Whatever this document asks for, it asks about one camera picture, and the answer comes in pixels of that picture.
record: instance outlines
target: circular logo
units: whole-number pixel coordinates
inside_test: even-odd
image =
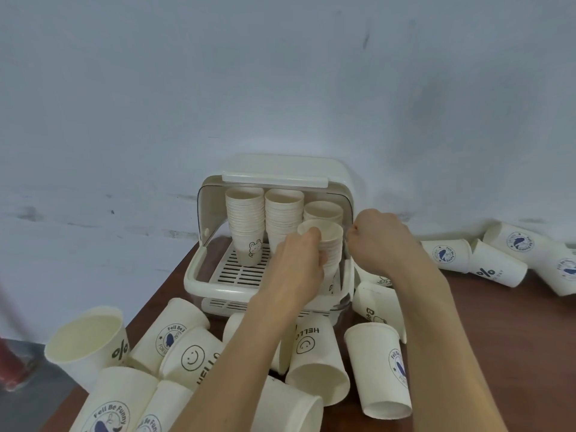
[[[379,277],[378,283],[379,283],[380,285],[384,285],[384,286],[386,286],[386,287],[391,287],[391,286],[392,286],[392,281],[391,281],[390,279],[388,279],[388,278],[386,278],[386,277],[382,277],[382,276],[378,276],[378,277]]]
[[[515,252],[528,252],[534,247],[534,240],[525,233],[514,232],[510,234],[506,244]]]
[[[194,371],[202,367],[206,354],[200,346],[190,346],[182,354],[182,366],[185,370]]]
[[[85,432],[120,432],[130,424],[130,410],[121,401],[114,400],[98,406],[84,423]]]
[[[576,261],[573,259],[560,259],[556,266],[560,270],[560,275],[568,281],[576,281]]]
[[[182,332],[186,330],[186,326],[179,323],[169,324],[164,327],[156,337],[156,351],[160,356],[166,356],[168,349],[174,344]]]
[[[296,354],[301,355],[302,353],[309,352],[314,348],[315,345],[316,341],[314,341],[312,336],[305,336],[298,343],[298,346],[296,347]]]
[[[437,245],[432,251],[432,255],[437,262],[441,264],[449,264],[456,258],[456,252],[452,247],[447,245]]]
[[[148,414],[140,421],[135,432],[162,432],[162,425],[158,417]]]
[[[394,376],[396,376],[396,379],[398,379],[400,383],[407,388],[408,378],[406,377],[406,370],[404,370],[404,362],[402,361],[402,353],[400,353],[400,350],[397,348],[390,350],[388,362],[390,363],[390,369],[394,373]]]

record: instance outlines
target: white wall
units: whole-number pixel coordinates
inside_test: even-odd
[[[131,319],[235,152],[342,160],[417,234],[576,241],[571,0],[0,0],[0,334]]]

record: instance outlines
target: wooden table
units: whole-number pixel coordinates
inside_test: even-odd
[[[197,249],[198,245],[130,322],[130,345],[136,345],[170,298],[190,298],[183,279]],[[208,271],[214,270],[217,259],[207,259]],[[509,430],[576,430],[576,296],[558,298],[533,273],[515,289],[474,275],[445,274],[472,348]],[[349,309],[335,327],[350,377],[353,373],[343,335],[348,327],[363,321]],[[211,317],[210,322],[210,331],[221,339],[226,320]],[[86,397],[86,392],[76,387],[42,431],[68,431]],[[325,432],[351,430],[409,432],[413,428],[410,419],[379,421],[365,416],[352,382],[348,397],[325,408],[322,423]]]

